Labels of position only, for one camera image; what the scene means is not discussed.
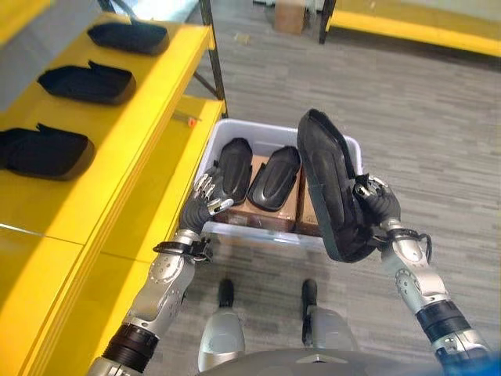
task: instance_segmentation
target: plastic storage bin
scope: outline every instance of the plastic storage bin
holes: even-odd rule
[[[296,146],[297,129],[235,119],[221,120],[215,125],[211,134],[196,173],[196,179],[207,171],[213,165],[214,161],[218,160],[223,146],[236,137],[245,138],[252,148],[254,155],[269,157],[273,151],[280,147]],[[345,139],[355,171],[361,175],[362,151],[360,150],[360,145],[352,137],[345,136]],[[255,229],[226,223],[209,222],[205,225],[204,232],[254,238],[255,240],[275,240],[314,248],[323,247],[322,240],[318,237],[296,233],[281,233],[274,230]]]

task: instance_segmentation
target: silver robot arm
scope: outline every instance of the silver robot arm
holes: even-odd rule
[[[200,238],[206,221],[233,205],[222,192],[220,171],[212,168],[193,187],[171,241],[158,244],[146,282],[135,296],[117,333],[103,355],[96,358],[88,376],[139,376],[158,341],[179,313],[195,263],[210,260],[208,241]]]
[[[355,185],[375,223],[386,234],[378,248],[383,266],[398,293],[416,316],[437,360],[449,373],[489,357],[490,349],[452,301],[441,277],[429,265],[431,239],[400,222],[400,205],[388,184],[370,176],[368,186]],[[427,238],[427,249],[420,241]]]

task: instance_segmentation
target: gray carpet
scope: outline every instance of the gray carpet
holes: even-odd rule
[[[317,27],[301,37],[277,34],[272,13],[251,0],[214,0],[213,11],[230,116],[295,127],[308,108],[326,111],[360,142],[365,170],[393,186],[402,220],[432,236],[432,265],[498,349],[499,61],[336,29],[319,45]],[[192,18],[200,22],[198,12]],[[237,33],[249,43],[237,42]],[[200,67],[206,77],[208,67],[208,60]],[[194,82],[188,92],[203,89]],[[197,270],[147,375],[196,373],[223,277],[235,282],[250,353],[301,346],[301,282],[313,277],[320,303],[348,319],[363,351],[434,362],[376,252],[345,265],[286,244],[215,243],[214,263]]]

